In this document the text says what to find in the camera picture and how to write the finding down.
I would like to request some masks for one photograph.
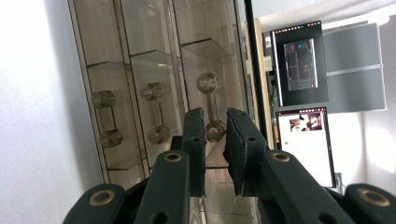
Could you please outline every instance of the glass display cabinet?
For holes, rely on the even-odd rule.
[[[201,107],[206,197],[191,200],[191,214],[197,223],[229,223],[238,204],[252,201],[235,198],[222,157],[226,111],[257,118],[238,1],[69,0],[69,6],[105,181],[128,189],[148,177],[157,155],[182,135],[184,114]],[[251,221],[254,211],[245,213],[239,218]]]

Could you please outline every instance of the monitor screen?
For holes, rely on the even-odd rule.
[[[276,113],[281,149],[293,154],[323,187],[335,187],[326,107]]]
[[[272,31],[271,42],[279,106],[329,101],[321,22]]]

